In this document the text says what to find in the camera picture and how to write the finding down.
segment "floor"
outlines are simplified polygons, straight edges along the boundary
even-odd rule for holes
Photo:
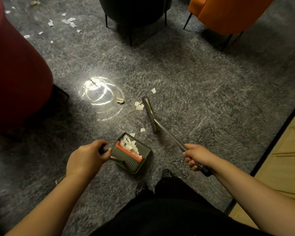
[[[105,163],[75,206],[64,235],[87,235],[107,222],[134,197],[140,180],[154,188],[165,167],[224,210],[232,198],[216,178],[191,171],[171,140],[153,133],[146,112],[134,110],[143,95],[183,142],[202,144],[245,172],[295,107],[295,0],[275,0],[224,52],[216,46],[225,37],[206,31],[195,17],[183,30],[189,0],[173,0],[167,27],[162,17],[135,29],[132,47],[122,27],[109,19],[106,28],[98,0],[39,0],[33,7],[29,0],[3,1],[11,11],[8,19],[31,36],[28,41],[48,63],[54,83],[70,95],[66,100],[56,93],[41,121],[12,131],[21,143],[0,137],[5,231],[55,187],[72,151],[95,139],[113,144],[125,131],[152,148],[145,169],[133,176]],[[64,12],[76,18],[76,28],[61,22]],[[90,79],[102,84],[103,98]],[[91,89],[87,93],[85,86]],[[111,101],[115,97],[124,98],[124,105]],[[146,132],[140,133],[142,127]]]

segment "black pants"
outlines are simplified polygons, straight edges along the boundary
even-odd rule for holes
[[[171,178],[162,178],[155,186],[155,194],[151,190],[144,191],[130,200],[125,207],[123,207],[118,214],[129,209],[130,207],[153,198],[174,198],[194,201],[202,204],[203,207],[216,210],[218,213],[222,213],[220,210],[211,205],[205,198],[195,192],[190,186],[179,179],[176,176]]]

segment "orange upholstered chair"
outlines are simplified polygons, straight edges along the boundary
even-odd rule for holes
[[[274,0],[191,0],[191,12],[185,27],[192,15],[210,30],[221,35],[229,35],[222,50],[233,34],[243,33],[250,27]]]

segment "dark green chair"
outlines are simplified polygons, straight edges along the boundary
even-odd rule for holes
[[[132,27],[143,27],[154,23],[170,9],[172,0],[99,0],[107,16],[118,24],[128,27],[129,41],[131,41]]]

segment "black shoe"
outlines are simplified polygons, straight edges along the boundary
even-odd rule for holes
[[[162,178],[165,177],[165,178],[171,178],[174,176],[174,173],[169,170],[168,168],[165,168],[162,172]]]
[[[141,181],[137,186],[136,186],[136,197],[140,194],[144,194],[146,191],[148,191],[148,185],[145,181]]]

